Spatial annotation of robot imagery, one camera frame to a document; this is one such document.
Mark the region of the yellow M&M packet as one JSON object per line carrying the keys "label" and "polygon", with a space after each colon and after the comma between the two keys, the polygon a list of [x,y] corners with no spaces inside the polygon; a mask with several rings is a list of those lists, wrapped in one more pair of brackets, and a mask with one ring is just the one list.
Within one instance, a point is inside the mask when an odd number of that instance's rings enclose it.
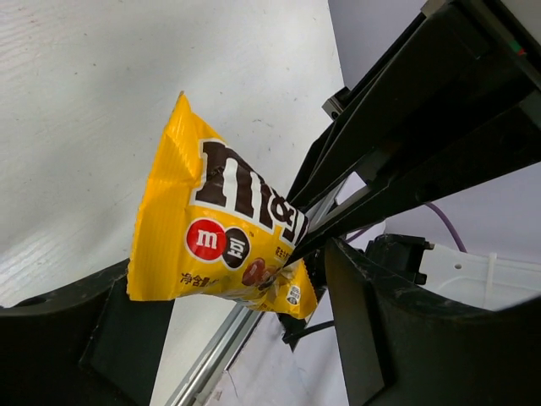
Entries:
{"label": "yellow M&M packet", "polygon": [[317,306],[303,261],[309,219],[279,195],[180,95],[139,206],[127,293],[195,294],[303,319]]}

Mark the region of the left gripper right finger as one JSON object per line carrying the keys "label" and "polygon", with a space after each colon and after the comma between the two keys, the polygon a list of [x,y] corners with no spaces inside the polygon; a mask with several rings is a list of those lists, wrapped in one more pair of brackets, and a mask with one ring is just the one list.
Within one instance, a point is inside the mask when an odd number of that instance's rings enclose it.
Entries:
{"label": "left gripper right finger", "polygon": [[351,405],[539,404],[539,299],[481,310],[340,239],[325,246],[325,272]]}

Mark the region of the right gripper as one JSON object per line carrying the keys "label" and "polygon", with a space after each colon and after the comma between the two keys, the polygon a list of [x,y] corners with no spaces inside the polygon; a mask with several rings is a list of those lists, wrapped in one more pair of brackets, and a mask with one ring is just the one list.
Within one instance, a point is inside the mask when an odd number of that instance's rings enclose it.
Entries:
{"label": "right gripper", "polygon": [[540,45],[500,1],[428,1],[366,75],[328,99],[290,201],[313,206],[350,173],[360,211],[407,211],[495,179],[478,130],[494,115],[481,77],[494,52],[537,84]]}

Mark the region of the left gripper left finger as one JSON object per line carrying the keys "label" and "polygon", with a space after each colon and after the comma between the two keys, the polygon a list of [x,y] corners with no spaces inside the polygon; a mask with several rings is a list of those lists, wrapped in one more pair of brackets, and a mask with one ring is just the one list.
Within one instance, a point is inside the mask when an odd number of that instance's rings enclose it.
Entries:
{"label": "left gripper left finger", "polygon": [[128,298],[127,261],[1,310],[3,405],[148,405],[173,303]]}

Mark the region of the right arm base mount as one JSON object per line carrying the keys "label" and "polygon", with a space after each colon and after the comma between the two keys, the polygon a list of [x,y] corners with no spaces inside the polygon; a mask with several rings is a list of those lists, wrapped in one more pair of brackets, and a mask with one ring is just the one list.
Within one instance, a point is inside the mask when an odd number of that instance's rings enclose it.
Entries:
{"label": "right arm base mount", "polygon": [[[316,250],[315,252],[307,255],[304,258],[304,262],[307,267],[309,280],[314,287],[317,304],[319,304],[324,294],[327,292],[325,255],[322,250]],[[313,326],[309,326],[307,319],[295,319],[290,315],[281,313],[278,314],[277,318],[284,328],[282,341],[288,345],[292,351],[295,350],[298,342],[302,338],[334,326],[333,320],[324,321]]]}

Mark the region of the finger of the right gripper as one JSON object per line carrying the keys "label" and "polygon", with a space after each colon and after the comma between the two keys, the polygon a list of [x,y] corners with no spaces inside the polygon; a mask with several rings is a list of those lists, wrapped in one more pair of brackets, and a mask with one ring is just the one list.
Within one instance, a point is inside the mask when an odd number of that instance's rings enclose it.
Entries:
{"label": "finger of the right gripper", "polygon": [[534,91],[473,132],[381,186],[358,190],[315,223],[289,256],[293,263],[340,237],[424,203],[540,161],[540,93]]}

